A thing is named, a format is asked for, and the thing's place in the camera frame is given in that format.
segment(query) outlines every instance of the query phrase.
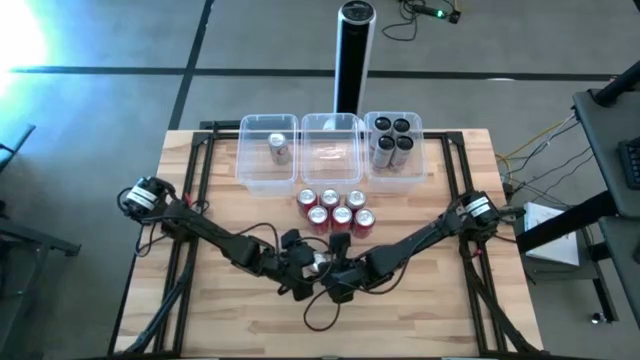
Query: wooden table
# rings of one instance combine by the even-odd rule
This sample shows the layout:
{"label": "wooden table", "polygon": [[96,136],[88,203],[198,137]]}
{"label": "wooden table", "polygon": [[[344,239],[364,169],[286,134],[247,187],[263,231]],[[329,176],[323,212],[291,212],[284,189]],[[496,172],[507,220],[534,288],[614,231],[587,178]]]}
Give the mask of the wooden table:
{"label": "wooden table", "polygon": [[[463,132],[475,188],[487,191],[496,206],[505,205],[489,132],[484,129]],[[184,182],[192,134],[192,131],[168,132],[158,168],[157,176],[173,183],[179,193]],[[377,223],[371,236],[353,239],[350,255],[377,244],[400,240],[432,221],[450,202],[441,145],[438,141],[425,140],[424,146],[428,157],[427,181],[409,195],[368,193],[368,207],[375,212]],[[242,185],[236,183],[236,147],[235,140],[218,140],[215,143],[207,189],[211,208],[206,216],[232,232],[263,221],[273,223],[281,234],[291,228],[304,228],[306,222],[298,215],[293,196],[252,198]],[[455,149],[452,151],[459,187],[463,189],[457,154]],[[197,170],[202,168],[202,158],[200,156]],[[194,196],[199,179],[200,175],[196,173]],[[366,179],[363,179],[361,188],[366,192]],[[256,230],[253,234],[273,242],[273,235],[268,229]],[[499,234],[514,238],[507,226],[501,226]],[[475,355],[473,322],[457,244],[457,238],[445,239],[413,257],[404,279],[394,291],[383,296],[356,293],[354,301],[343,304],[337,324],[329,331],[316,333],[302,322],[309,300],[295,302],[290,294],[278,296],[278,284],[266,278],[254,278],[234,268],[215,247],[200,240],[182,355]],[[500,305],[525,338],[541,348],[516,245],[494,239],[487,246]],[[170,248],[171,241],[159,242],[153,246],[149,256],[136,261],[116,351],[130,345],[156,312],[162,297]],[[320,285],[316,286],[316,291],[320,291]],[[168,339],[173,338],[175,312],[169,321]],[[335,304],[322,297],[314,304],[309,321],[315,326],[327,324],[334,312]],[[491,321],[484,307],[483,318],[490,349],[495,348]]]}

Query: clear plastic bin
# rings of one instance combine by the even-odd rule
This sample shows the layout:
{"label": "clear plastic bin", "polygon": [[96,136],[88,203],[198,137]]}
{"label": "clear plastic bin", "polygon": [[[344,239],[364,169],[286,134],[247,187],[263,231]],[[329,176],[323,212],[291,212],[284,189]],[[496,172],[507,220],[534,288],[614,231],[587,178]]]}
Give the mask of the clear plastic bin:
{"label": "clear plastic bin", "polygon": [[[387,117],[393,121],[399,118],[406,119],[411,124],[409,136],[413,139],[413,149],[409,159],[400,171],[390,169],[376,170],[371,163],[372,152],[369,148],[371,141],[371,129],[373,122],[378,117]],[[365,172],[369,182],[369,190],[373,192],[409,192],[416,184],[424,183],[427,177],[427,163],[424,156],[424,137],[422,133],[422,119],[412,112],[369,112],[364,116],[367,128],[364,136],[363,148],[365,149]]]}
{"label": "clear plastic bin", "polygon": [[[282,133],[290,161],[278,165],[271,156],[268,137]],[[293,115],[247,115],[240,122],[236,179],[253,196],[290,196],[298,176],[298,119]]]}
{"label": "clear plastic bin", "polygon": [[346,192],[362,179],[358,117],[308,114],[302,118],[302,180],[314,190]]}

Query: black wire bundle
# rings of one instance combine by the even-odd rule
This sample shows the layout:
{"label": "black wire bundle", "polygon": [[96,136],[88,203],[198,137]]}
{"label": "black wire bundle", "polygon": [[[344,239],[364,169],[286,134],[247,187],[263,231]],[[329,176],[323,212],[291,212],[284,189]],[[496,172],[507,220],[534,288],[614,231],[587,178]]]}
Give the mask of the black wire bundle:
{"label": "black wire bundle", "polygon": [[[447,3],[451,7],[451,12],[455,11],[455,6],[453,6],[453,4],[449,0],[442,0],[442,1]],[[406,22],[398,23],[398,24],[391,24],[391,25],[385,26],[381,30],[382,31],[382,35],[386,36],[387,38],[389,38],[391,40],[396,40],[396,41],[409,42],[409,41],[415,40],[416,39],[416,35],[418,34],[418,17],[420,17],[420,15],[424,15],[424,14],[416,12],[413,9],[413,6],[414,5],[426,6],[426,4],[427,3],[426,3],[425,0],[400,0],[400,1],[398,1],[398,12],[400,13],[400,17],[402,17],[404,20],[406,20]],[[387,30],[389,30],[391,28],[411,26],[411,25],[413,25],[413,35],[411,35],[411,37],[399,38],[399,37],[395,37],[395,36],[391,36],[391,35],[387,34]]]}

